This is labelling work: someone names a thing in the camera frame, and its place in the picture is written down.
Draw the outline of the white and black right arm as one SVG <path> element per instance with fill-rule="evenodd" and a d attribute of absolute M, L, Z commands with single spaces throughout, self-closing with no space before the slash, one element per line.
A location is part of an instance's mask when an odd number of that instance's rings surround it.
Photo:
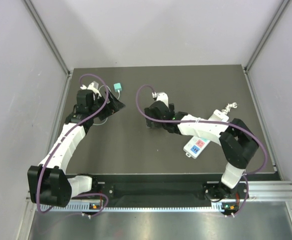
<path fill-rule="evenodd" d="M 172 134 L 198 137 L 218 144 L 228 162 L 219 192 L 225 198 L 237 192 L 237 184 L 260 145 L 241 119 L 235 118 L 232 122 L 205 120 L 186 112 L 175 112 L 172 103 L 166 105 L 160 100 L 146 107 L 142 113 L 150 128 L 163 128 Z"/>

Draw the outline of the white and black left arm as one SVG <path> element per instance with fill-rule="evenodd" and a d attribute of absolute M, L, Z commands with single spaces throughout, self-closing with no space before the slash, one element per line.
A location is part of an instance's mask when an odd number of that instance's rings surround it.
<path fill-rule="evenodd" d="M 65 207 L 71 198 L 80 194 L 94 198 L 99 194 L 98 184 L 88 175 L 68 178 L 65 174 L 77 146 L 94 124 L 125 107 L 111 92 L 105 96 L 93 89 L 77 92 L 76 104 L 66 117 L 61 134 L 47 156 L 27 171 L 30 199 L 38 206 Z"/>

